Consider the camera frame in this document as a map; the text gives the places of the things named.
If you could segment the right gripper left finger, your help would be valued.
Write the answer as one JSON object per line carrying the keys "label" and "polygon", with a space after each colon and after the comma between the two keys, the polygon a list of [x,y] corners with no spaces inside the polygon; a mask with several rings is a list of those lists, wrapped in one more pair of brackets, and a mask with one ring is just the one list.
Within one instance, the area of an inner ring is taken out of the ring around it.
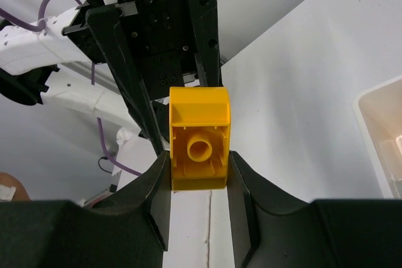
{"label": "right gripper left finger", "polygon": [[114,194],[1,204],[2,267],[161,267],[170,233],[170,153]]}

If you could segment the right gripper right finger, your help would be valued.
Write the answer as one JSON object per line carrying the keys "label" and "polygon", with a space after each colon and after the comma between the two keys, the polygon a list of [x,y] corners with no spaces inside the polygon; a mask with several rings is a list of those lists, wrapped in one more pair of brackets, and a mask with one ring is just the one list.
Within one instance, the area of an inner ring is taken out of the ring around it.
{"label": "right gripper right finger", "polygon": [[302,201],[237,153],[227,180],[236,267],[400,267],[401,201]]}

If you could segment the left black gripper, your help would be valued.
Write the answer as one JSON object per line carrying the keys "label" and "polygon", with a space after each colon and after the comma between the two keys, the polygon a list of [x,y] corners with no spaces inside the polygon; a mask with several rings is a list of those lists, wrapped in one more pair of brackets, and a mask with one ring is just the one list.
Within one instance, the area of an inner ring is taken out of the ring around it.
{"label": "left black gripper", "polygon": [[107,5],[88,10],[85,21],[129,115],[160,155],[165,148],[150,99],[183,93],[184,76],[196,71],[202,87],[222,84],[217,0],[117,2],[136,12],[120,18],[119,10]]}

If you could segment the yellow arch lego brick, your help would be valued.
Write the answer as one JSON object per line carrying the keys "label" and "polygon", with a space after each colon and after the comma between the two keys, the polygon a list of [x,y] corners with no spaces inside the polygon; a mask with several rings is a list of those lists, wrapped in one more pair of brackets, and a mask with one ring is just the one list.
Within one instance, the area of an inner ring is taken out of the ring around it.
{"label": "yellow arch lego brick", "polygon": [[172,87],[169,133],[173,191],[226,187],[231,105],[225,87]]}

